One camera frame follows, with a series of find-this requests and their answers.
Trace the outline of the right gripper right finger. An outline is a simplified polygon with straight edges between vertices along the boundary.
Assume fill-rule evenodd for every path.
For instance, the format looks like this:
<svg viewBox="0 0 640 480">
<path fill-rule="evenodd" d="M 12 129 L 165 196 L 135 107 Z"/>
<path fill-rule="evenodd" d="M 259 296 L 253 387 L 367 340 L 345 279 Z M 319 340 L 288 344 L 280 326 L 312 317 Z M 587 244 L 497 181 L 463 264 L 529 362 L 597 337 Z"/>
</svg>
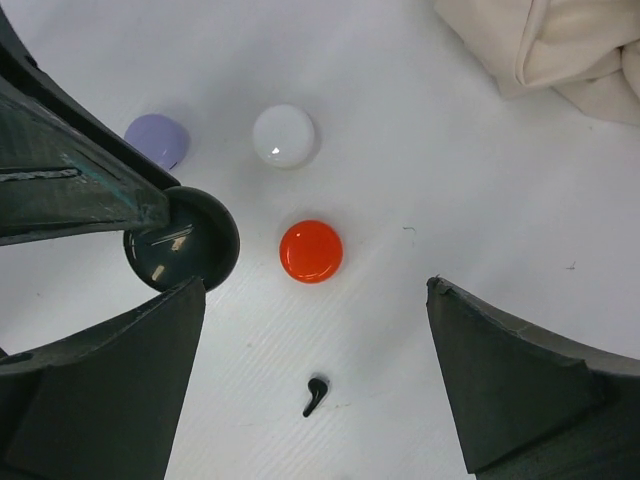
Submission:
<svg viewBox="0 0 640 480">
<path fill-rule="evenodd" d="M 467 471 L 636 479 L 639 362 L 504 312 L 442 277 L 428 320 Z"/>
</svg>

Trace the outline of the black earbud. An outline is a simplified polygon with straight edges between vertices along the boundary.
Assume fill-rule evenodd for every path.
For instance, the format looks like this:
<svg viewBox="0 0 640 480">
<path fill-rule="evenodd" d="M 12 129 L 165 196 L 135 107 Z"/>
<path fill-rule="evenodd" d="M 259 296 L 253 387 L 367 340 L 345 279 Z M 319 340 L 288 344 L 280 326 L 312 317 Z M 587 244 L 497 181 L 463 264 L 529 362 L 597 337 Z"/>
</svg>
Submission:
<svg viewBox="0 0 640 480">
<path fill-rule="evenodd" d="M 302 411 L 304 418 L 308 418 L 326 399 L 331 389 L 331 381 L 325 374 L 317 372 L 308 380 L 307 389 L 310 398 Z"/>
</svg>

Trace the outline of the red charging case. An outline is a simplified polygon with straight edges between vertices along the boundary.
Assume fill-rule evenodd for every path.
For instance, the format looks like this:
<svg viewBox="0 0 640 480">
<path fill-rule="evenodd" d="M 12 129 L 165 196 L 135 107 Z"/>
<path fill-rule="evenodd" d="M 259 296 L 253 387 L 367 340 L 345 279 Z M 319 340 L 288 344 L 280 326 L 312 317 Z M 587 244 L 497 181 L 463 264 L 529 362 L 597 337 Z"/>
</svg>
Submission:
<svg viewBox="0 0 640 480">
<path fill-rule="evenodd" d="M 338 233 L 320 220 L 303 220 L 282 236 L 279 257 L 285 272 L 306 284 L 321 283 L 339 270 L 343 243 Z"/>
</svg>

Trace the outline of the beige crumpled cloth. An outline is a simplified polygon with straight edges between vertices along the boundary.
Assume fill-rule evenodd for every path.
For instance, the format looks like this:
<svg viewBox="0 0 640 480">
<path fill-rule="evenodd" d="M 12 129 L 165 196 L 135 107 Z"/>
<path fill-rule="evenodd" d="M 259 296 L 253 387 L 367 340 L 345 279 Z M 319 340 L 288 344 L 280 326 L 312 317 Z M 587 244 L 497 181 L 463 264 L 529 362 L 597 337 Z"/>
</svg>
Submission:
<svg viewBox="0 0 640 480">
<path fill-rule="evenodd" d="M 505 98 L 553 89 L 592 118 L 639 123 L 636 1 L 437 1 Z"/>
</svg>

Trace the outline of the white charging case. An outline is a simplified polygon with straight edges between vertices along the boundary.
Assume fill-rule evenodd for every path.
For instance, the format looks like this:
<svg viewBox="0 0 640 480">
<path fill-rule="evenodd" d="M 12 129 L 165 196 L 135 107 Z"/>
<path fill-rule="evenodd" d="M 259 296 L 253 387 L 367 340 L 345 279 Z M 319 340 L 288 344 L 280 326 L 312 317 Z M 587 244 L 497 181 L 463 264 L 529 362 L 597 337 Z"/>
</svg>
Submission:
<svg viewBox="0 0 640 480">
<path fill-rule="evenodd" d="M 257 117 L 252 141 L 258 157 L 279 169 L 295 168 L 311 156 L 316 140 L 310 116 L 291 104 L 265 109 Z"/>
</svg>

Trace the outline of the black charging case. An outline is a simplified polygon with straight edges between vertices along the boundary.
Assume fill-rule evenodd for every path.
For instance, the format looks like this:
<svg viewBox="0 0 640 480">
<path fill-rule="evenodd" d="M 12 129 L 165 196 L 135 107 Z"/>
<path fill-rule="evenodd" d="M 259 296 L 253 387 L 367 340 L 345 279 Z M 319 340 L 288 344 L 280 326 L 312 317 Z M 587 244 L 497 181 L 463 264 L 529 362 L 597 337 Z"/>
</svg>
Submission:
<svg viewBox="0 0 640 480">
<path fill-rule="evenodd" d="M 237 263 L 240 237 L 236 223 L 228 209 L 207 192 L 179 186 L 165 194 L 168 225 L 123 234 L 129 265 L 156 291 L 198 277 L 209 292 L 229 277 Z"/>
</svg>

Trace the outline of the purple charging case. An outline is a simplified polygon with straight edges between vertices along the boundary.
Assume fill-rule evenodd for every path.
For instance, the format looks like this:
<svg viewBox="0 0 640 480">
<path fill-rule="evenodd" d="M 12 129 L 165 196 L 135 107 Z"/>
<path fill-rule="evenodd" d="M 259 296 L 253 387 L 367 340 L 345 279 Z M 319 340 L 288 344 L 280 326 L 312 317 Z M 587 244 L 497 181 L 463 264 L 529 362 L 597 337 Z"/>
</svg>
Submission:
<svg viewBox="0 0 640 480">
<path fill-rule="evenodd" d="M 126 129 L 124 140 L 165 171 L 185 159 L 191 144 L 185 127 L 162 114 L 137 117 Z"/>
</svg>

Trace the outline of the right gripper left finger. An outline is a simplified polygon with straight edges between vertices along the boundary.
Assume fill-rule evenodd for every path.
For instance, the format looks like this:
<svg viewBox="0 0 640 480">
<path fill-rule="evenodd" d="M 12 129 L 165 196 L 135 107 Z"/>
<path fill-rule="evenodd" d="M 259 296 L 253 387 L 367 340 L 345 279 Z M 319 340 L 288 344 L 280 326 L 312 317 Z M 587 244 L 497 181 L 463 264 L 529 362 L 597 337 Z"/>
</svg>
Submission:
<svg viewBox="0 0 640 480">
<path fill-rule="evenodd" d="M 1 355 L 4 479 L 162 479 L 205 313 L 199 279 Z"/>
</svg>

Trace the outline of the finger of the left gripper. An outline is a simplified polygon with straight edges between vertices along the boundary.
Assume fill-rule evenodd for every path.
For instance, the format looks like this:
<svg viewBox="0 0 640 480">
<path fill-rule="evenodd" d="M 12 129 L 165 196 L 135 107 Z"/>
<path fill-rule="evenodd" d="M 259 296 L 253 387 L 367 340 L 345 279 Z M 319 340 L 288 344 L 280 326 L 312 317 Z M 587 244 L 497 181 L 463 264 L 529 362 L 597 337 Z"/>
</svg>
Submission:
<svg viewBox="0 0 640 480">
<path fill-rule="evenodd" d="M 159 189 L 37 102 L 2 91 L 2 244 L 169 221 Z"/>
<path fill-rule="evenodd" d="M 170 173 L 117 136 L 43 72 L 4 11 L 1 11 L 1 77 L 154 187 L 166 190 L 180 185 Z"/>
</svg>

